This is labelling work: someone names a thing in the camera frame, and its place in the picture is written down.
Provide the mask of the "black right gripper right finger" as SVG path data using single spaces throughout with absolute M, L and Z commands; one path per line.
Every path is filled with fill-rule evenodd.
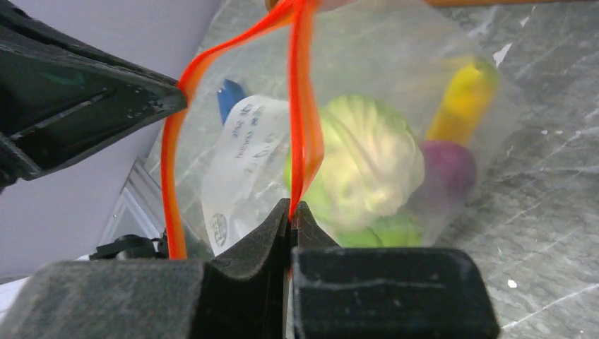
M 481 272 L 443 247 L 339 247 L 306 203 L 292 223 L 296 338 L 498 338 Z

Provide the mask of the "green toy cabbage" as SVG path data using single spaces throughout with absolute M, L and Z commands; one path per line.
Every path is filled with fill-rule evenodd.
M 319 109 L 324 159 L 303 195 L 313 216 L 356 230 L 395 215 L 423 184 L 424 155 L 400 112 L 366 95 L 342 95 Z

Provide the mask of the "clear zip bag orange zipper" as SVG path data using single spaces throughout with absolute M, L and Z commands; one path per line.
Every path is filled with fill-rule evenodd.
M 158 164 L 171 257 L 192 255 L 198 243 L 221 254 L 284 198 L 294 215 L 324 159 L 319 109 L 333 98 L 366 95 L 390 105 L 420 147 L 449 81 L 474 57 L 496 67 L 423 1 L 279 1 L 238 36 L 201 52 L 178 82 L 188 107 L 162 132 Z M 224 79 L 240 84 L 246 97 L 223 124 L 216 93 Z M 465 146 L 477 183 L 522 113 L 499 72 L 494 100 Z M 409 214 L 422 229 L 420 246 L 431 246 L 476 185 L 457 205 L 426 208 L 409 198 L 396 215 Z

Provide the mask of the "yellow toy banana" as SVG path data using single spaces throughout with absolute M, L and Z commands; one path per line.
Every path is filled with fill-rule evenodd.
M 494 100 L 498 82 L 495 66 L 485 58 L 472 58 L 449 81 L 425 139 L 469 145 Z

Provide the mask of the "purple toy onion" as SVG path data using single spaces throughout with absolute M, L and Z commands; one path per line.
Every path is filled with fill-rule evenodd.
M 425 180 L 410 202 L 426 208 L 448 208 L 464 202 L 478 179 L 472 152 L 450 141 L 428 140 L 420 144 L 425 159 Z

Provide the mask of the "green toy lime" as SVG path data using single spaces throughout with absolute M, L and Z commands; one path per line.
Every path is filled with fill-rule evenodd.
M 353 248 L 414 247 L 422 244 L 421 227 L 406 213 L 383 217 L 361 230 L 336 231 L 340 246 Z

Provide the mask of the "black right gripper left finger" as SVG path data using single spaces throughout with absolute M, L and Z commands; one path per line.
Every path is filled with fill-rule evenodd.
M 62 261 L 24 284 L 2 338 L 284 338 L 287 199 L 209 261 Z

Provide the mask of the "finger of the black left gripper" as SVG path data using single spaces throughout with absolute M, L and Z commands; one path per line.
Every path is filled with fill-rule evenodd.
M 1 186 L 70 167 L 187 107 L 175 79 L 1 2 Z

